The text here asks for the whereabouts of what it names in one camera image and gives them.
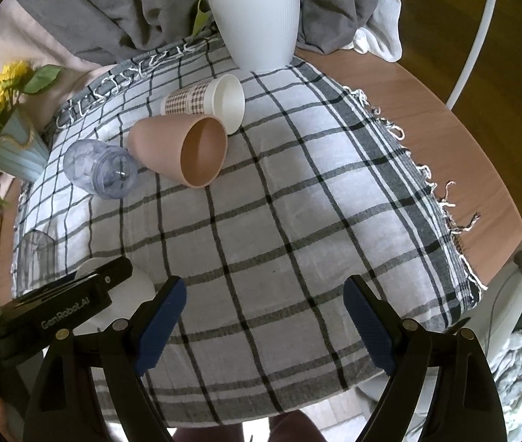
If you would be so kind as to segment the white plastic cup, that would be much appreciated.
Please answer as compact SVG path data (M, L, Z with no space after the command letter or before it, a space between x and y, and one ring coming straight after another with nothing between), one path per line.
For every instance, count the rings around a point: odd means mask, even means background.
M155 286L147 273L135 266L131 260L129 264L132 267L131 276L108 290L111 304L85 323L74 328L75 336L103 331L118 318L129 319L142 302L155 297Z

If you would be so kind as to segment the clear grey square cup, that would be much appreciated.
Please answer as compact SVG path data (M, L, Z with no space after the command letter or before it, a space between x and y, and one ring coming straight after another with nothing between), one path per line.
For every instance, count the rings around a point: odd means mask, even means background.
M33 229L24 235L13 262L13 296L37 290L49 283L55 272L55 241L46 232Z

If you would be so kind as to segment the pink plastic cup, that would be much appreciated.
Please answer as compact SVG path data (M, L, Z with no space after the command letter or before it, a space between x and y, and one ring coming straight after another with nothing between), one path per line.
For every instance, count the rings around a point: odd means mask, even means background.
M222 170L228 137L208 115L164 115L142 119L130 129L128 152L154 173L186 187L208 186Z

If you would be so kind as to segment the patterned paper cup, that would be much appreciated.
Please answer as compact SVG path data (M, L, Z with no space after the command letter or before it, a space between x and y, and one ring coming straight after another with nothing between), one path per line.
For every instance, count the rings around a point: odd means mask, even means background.
M161 115L209 115L218 119L226 133L236 133L245 115L245 94L240 80L233 74L209 79L165 96Z

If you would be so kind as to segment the blue vase with sunflowers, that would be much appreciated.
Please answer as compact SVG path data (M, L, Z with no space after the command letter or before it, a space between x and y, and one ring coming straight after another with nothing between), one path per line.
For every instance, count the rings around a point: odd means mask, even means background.
M47 90L62 67L46 64L38 68L26 60L6 64L0 71L0 173L35 182L49 157L49 149L20 104L22 97Z

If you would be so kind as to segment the plaid checkered tablecloth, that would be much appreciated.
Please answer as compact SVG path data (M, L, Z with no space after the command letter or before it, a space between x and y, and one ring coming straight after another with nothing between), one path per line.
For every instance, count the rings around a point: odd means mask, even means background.
M123 145L173 90L236 73L246 99L222 172L204 189L141 171L120 201L72 186L70 145ZM52 280L126 256L187 304L145 385L173 427L238 423L312 404L377 374L343 303L356 274L404 317L442 331L483 288L454 245L447 202L404 133L365 94L301 59L239 72L219 37L128 59L71 97L45 131L14 240L55 241Z

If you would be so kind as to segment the pink curtain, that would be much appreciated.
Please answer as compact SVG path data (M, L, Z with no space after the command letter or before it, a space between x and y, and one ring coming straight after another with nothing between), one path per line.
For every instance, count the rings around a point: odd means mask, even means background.
M24 112L38 129L49 123L66 100L111 69L109 65L100 66L74 56L17 0L3 0L0 4L0 70L5 64L18 60L26 60L35 68L45 64L62 67L50 88L21 100Z

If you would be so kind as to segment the grey curtain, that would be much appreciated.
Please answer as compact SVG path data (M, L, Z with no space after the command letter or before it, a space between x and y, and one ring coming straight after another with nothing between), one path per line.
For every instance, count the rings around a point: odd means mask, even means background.
M197 0L17 0L81 59L109 65L183 40ZM350 44L378 0L301 0L298 45L330 54Z

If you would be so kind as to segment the white pot green plant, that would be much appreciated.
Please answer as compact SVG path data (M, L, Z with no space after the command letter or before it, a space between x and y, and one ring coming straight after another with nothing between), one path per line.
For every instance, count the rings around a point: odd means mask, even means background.
M221 38L243 71L284 68L294 57L301 0L207 0Z

